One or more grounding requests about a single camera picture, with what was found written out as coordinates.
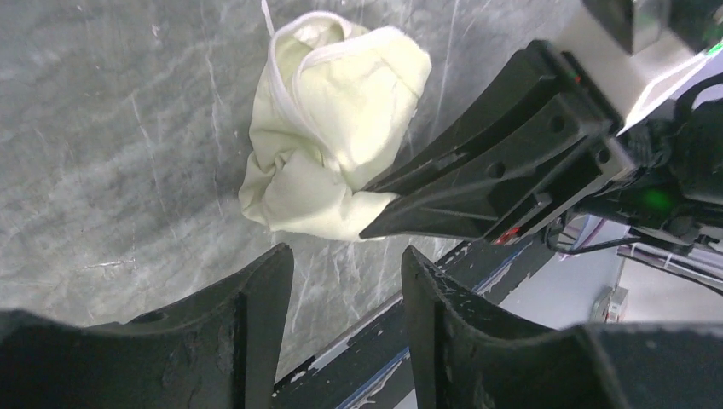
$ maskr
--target cloth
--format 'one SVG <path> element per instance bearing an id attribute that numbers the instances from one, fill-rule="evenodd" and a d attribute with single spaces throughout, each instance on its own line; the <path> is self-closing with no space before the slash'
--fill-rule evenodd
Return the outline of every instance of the cloth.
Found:
<path id="1" fill-rule="evenodd" d="M 431 70 L 394 27 L 304 14 L 272 34 L 253 103 L 243 214 L 273 231 L 357 241 L 396 195 L 363 192 L 391 166 Z"/>

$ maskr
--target folded towel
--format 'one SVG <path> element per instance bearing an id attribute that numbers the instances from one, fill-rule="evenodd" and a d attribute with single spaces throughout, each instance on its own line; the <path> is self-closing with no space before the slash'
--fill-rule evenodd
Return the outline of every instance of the folded towel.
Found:
<path id="1" fill-rule="evenodd" d="M 394 27 L 304 14 L 276 33 L 253 103 L 243 214 L 271 230 L 359 240 L 393 193 L 360 191 L 393 163 L 431 70 Z"/>

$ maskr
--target green led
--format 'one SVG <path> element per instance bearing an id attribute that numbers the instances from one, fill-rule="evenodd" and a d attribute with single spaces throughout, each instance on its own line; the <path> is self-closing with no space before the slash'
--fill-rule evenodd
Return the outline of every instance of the green led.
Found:
<path id="1" fill-rule="evenodd" d="M 718 54 L 723 49 L 723 42 L 718 43 L 718 45 L 713 46 L 712 49 L 708 52 L 708 56 L 714 56 Z"/>
<path id="2" fill-rule="evenodd" d="M 673 200 L 665 193 L 659 190 L 651 189 L 643 194 L 643 201 L 652 209 L 669 212 L 673 209 Z"/>

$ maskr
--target screw hole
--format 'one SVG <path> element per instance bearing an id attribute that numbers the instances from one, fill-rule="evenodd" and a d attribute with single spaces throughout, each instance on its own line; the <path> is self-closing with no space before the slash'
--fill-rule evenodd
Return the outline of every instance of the screw hole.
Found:
<path id="1" fill-rule="evenodd" d="M 607 164 L 610 162 L 610 151 L 607 149 L 603 149 L 602 151 L 598 152 L 598 155 L 595 157 L 599 163 L 601 164 Z"/>
<path id="2" fill-rule="evenodd" d="M 166 315 L 166 313 L 161 313 L 159 311 L 151 311 L 150 313 L 138 315 L 129 324 L 150 324 L 152 322 L 164 320 L 167 316 L 168 315 Z"/>
<path id="3" fill-rule="evenodd" d="M 501 162 L 491 164 L 487 168 L 487 176 L 491 177 L 492 179 L 501 179 L 502 176 L 505 175 L 505 172 L 507 172 L 507 169 L 505 168 L 505 164 Z"/>
<path id="4" fill-rule="evenodd" d="M 556 115 L 550 119 L 550 130 L 556 134 L 564 130 L 565 120 L 563 117 Z"/>

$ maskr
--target gray table surface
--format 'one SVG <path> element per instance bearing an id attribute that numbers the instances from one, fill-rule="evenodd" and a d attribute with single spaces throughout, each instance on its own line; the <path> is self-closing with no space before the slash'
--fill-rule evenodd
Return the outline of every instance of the gray table surface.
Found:
<path id="1" fill-rule="evenodd" d="M 576 0 L 269 2 L 277 27 L 326 9 L 393 25 L 433 71 L 399 162 L 448 126 Z M 0 2 L 0 308 L 76 325 L 126 321 L 280 242 L 297 268 L 279 375 L 400 288 L 402 250 L 270 233 L 237 199 L 268 34 L 260 1 Z"/>

